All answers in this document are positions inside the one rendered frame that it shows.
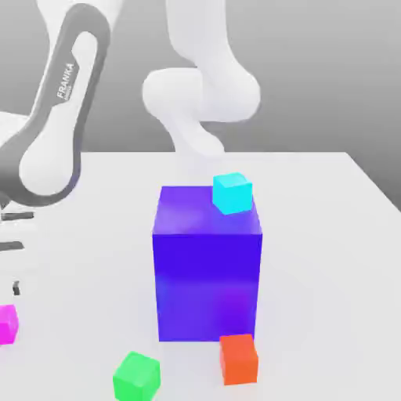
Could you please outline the large blue box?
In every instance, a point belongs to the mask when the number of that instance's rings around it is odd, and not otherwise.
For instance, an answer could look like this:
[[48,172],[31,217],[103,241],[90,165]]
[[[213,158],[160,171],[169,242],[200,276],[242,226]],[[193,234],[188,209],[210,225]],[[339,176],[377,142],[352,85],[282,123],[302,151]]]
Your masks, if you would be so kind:
[[262,255],[256,208],[224,215],[210,186],[162,186],[152,241],[160,341],[255,332]]

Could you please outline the small cyan cube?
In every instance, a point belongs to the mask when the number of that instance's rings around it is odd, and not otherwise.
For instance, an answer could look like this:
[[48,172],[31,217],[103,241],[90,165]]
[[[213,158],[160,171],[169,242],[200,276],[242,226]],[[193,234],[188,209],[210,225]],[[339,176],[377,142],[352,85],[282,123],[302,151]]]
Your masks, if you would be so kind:
[[243,174],[233,172],[213,177],[212,203],[224,215],[250,211],[253,186]]

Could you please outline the small green cube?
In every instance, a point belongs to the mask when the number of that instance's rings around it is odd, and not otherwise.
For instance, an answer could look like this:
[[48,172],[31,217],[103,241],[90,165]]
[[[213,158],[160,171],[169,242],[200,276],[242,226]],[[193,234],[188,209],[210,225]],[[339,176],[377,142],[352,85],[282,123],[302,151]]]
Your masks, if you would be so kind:
[[156,359],[130,352],[113,375],[117,401],[152,401],[161,386],[161,365]]

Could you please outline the small orange cube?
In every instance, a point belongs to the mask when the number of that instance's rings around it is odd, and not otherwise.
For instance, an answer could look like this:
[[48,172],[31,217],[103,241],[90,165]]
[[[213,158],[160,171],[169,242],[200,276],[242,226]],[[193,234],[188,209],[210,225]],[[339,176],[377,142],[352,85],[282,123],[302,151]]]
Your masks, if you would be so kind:
[[219,361],[224,385],[257,382],[258,353],[251,334],[221,336]]

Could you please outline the small magenta cube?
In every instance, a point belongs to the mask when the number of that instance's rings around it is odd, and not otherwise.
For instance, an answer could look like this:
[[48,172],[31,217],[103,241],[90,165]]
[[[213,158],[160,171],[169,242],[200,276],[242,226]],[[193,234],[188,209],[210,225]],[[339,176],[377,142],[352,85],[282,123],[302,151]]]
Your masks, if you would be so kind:
[[19,329],[15,305],[0,305],[0,345],[12,344]]

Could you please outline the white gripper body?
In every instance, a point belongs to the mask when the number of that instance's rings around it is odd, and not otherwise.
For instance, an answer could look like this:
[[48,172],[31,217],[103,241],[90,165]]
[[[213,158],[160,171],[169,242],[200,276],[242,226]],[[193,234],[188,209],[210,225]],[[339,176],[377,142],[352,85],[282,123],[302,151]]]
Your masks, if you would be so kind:
[[0,234],[0,273],[31,273],[34,270],[32,235]]

